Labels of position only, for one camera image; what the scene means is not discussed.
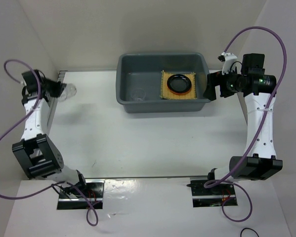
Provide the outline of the clear plastic cup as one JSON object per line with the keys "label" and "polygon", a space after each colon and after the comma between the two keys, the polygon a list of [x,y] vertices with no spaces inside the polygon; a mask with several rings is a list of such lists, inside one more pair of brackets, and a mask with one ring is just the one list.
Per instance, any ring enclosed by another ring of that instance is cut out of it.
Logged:
{"label": "clear plastic cup", "polygon": [[62,83],[60,86],[59,96],[57,97],[59,102],[63,102],[71,97],[74,97],[77,93],[77,89],[72,83]]}
{"label": "clear plastic cup", "polygon": [[130,93],[132,101],[145,101],[146,91],[142,88],[135,88]]}

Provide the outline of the woven bamboo mat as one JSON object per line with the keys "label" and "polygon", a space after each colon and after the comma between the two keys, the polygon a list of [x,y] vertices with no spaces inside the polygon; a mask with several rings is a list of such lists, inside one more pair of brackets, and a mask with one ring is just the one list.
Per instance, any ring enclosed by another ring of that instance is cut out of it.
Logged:
{"label": "woven bamboo mat", "polygon": [[195,73],[169,73],[162,71],[161,95],[168,100],[196,99]]}

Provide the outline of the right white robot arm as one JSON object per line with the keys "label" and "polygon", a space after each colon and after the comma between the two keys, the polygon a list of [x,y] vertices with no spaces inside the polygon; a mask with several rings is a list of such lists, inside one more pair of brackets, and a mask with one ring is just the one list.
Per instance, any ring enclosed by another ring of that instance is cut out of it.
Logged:
{"label": "right white robot arm", "polygon": [[223,181],[264,181],[283,168],[273,140],[277,79],[265,74],[264,58],[263,54],[245,54],[240,63],[241,71],[237,72],[237,56],[223,52],[218,57],[223,62],[221,71],[207,75],[206,98],[215,100],[215,88],[219,87],[221,98],[241,93],[247,107],[245,152],[242,156],[233,156],[227,167],[213,168],[208,173],[205,186],[211,194],[223,189]]}

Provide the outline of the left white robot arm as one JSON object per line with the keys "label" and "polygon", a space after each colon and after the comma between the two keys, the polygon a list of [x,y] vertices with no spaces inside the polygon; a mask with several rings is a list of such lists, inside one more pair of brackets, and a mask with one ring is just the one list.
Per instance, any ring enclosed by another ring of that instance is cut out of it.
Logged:
{"label": "left white robot arm", "polygon": [[29,179],[46,179],[69,182],[76,197],[88,192],[84,176],[64,164],[61,152],[48,136],[50,105],[53,99],[65,101],[76,95],[76,87],[69,83],[52,81],[40,70],[22,73],[22,105],[28,118],[19,142],[12,145],[12,152]]}

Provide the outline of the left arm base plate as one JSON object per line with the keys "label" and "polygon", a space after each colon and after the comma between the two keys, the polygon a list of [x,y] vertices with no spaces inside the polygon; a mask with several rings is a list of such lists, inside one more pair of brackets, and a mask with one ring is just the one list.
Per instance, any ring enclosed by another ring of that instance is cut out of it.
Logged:
{"label": "left arm base plate", "polygon": [[[86,187],[80,188],[95,209],[103,208],[104,184],[103,179],[86,179]],[[68,185],[57,187],[57,210],[89,209],[86,200],[74,188]]]}

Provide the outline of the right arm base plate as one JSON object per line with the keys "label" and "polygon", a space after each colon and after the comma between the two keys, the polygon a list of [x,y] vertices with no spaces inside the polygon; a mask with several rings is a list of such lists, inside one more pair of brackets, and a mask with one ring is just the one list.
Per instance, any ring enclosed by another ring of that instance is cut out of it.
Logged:
{"label": "right arm base plate", "polygon": [[225,206],[237,206],[235,189],[231,184],[219,184],[213,188],[206,189],[204,183],[206,176],[190,178],[186,186],[191,189],[193,207],[221,207],[224,201]]}

